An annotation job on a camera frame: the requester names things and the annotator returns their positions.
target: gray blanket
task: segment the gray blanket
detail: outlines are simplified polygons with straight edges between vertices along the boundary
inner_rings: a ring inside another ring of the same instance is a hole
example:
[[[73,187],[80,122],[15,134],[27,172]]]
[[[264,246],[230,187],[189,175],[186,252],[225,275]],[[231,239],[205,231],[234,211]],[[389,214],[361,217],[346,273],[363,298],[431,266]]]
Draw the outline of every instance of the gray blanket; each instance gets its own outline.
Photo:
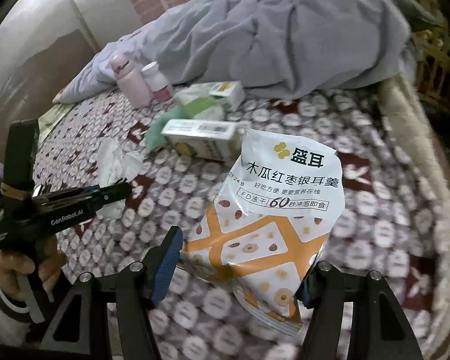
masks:
[[[391,0],[192,0],[109,43],[61,101],[114,85],[109,59],[118,52],[158,61],[173,84],[240,80],[257,97],[358,88],[398,73],[408,38]]]

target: snack bag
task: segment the snack bag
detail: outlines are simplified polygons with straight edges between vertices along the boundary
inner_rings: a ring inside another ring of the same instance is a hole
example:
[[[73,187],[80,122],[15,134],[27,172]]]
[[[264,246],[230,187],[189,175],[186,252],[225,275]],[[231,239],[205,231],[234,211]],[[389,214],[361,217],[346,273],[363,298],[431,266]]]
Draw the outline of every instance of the snack bag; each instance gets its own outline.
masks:
[[[312,139],[246,129],[240,157],[181,254],[184,268],[233,288],[263,322],[294,334],[293,295],[342,213],[342,167]]]

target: crumpled tissue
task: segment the crumpled tissue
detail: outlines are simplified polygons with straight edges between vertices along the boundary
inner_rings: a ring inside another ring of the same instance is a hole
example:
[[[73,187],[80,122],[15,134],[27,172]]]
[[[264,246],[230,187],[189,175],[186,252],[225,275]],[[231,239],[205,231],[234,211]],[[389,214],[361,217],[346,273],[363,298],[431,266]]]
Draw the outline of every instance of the crumpled tissue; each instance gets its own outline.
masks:
[[[98,167],[98,185],[108,187],[119,179],[131,182],[142,170],[142,155],[138,151],[130,151],[123,155],[119,141],[113,138],[103,138],[95,156]],[[120,219],[125,208],[125,199],[104,205],[97,215]]]

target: metal screw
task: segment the metal screw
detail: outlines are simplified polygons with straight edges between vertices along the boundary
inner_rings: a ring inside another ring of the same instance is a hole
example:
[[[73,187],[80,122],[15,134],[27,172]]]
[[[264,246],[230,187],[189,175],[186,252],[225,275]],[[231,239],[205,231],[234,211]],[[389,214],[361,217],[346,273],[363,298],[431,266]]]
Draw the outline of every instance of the metal screw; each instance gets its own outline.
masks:
[[[80,280],[82,283],[86,283],[87,281],[90,281],[91,278],[92,278],[92,274],[91,274],[90,272],[82,273],[82,274],[79,276],[79,280]]]
[[[139,262],[139,261],[135,261],[135,262],[132,262],[132,264],[130,264],[130,270],[132,272],[141,271],[142,268],[143,268],[143,264],[141,262]]]
[[[382,278],[382,274],[379,271],[370,271],[370,277],[373,280],[380,280]]]
[[[318,263],[318,268],[319,268],[321,271],[328,272],[328,271],[330,271],[330,269],[332,269],[332,264],[330,264],[330,263],[327,262],[327,261],[320,261],[320,262]]]

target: barcode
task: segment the barcode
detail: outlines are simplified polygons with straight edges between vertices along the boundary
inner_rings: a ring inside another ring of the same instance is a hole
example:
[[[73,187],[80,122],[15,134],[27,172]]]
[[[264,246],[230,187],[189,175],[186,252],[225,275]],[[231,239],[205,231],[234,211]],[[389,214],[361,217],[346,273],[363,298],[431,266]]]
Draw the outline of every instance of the barcode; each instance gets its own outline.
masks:
[[[228,126],[217,126],[215,124],[202,124],[198,127],[200,131],[206,132],[225,132],[228,130]]]

